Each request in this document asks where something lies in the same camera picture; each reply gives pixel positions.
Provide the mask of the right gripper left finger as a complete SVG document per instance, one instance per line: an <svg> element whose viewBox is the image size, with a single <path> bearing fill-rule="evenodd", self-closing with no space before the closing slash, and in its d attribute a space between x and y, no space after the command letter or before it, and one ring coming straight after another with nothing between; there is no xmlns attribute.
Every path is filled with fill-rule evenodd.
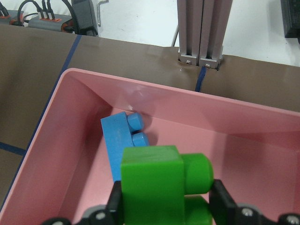
<svg viewBox="0 0 300 225"><path fill-rule="evenodd" d="M121 225L122 224L122 190L121 181L113 184L106 205L88 208L75 225Z"/></svg>

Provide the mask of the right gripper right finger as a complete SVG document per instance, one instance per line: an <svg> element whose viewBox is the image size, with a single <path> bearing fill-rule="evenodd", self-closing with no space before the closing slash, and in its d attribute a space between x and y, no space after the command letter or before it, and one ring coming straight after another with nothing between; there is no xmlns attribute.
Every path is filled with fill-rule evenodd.
<svg viewBox="0 0 300 225"><path fill-rule="evenodd" d="M297 213L281 214L276 221L264 216L256 207L237 204L221 180L215 179L209 191L209 207L217 225L298 225Z"/></svg>

